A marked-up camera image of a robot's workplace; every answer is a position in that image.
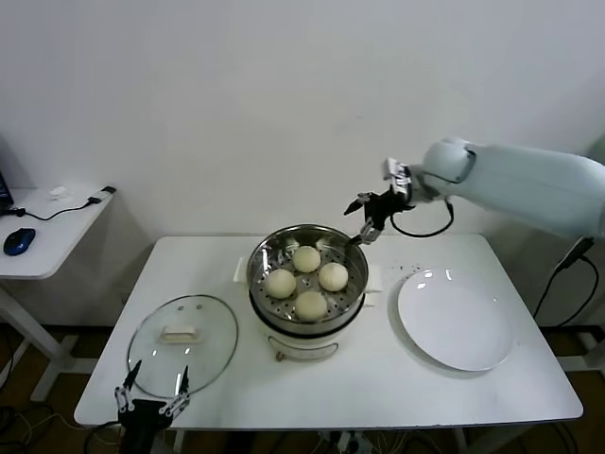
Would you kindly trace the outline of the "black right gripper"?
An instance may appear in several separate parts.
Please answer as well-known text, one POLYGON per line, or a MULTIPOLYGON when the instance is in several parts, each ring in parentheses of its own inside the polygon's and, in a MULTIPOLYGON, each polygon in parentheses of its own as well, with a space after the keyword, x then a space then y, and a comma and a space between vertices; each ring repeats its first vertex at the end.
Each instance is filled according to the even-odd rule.
POLYGON ((391 189, 382 194, 372 192, 358 193, 356 198, 347 206, 343 215, 361 209, 366 204, 366 221, 359 233, 348 240, 349 245, 370 245, 382 234, 381 229, 386 221, 395 214, 409 210, 409 203, 401 193, 391 189))

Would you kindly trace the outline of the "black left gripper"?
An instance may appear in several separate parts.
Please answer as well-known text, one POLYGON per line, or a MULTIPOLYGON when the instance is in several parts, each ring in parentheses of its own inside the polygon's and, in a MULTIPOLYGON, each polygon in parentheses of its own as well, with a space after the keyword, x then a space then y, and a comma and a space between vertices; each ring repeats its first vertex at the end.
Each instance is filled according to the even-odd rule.
POLYGON ((166 415, 180 415, 190 402, 188 367, 179 374, 178 393, 168 403, 162 401, 134 399, 130 391, 139 373, 142 360, 128 372, 120 387, 114 389, 114 398, 119 410, 118 422, 124 430, 119 452, 125 454, 147 454, 152 450, 158 432, 166 429, 166 415))

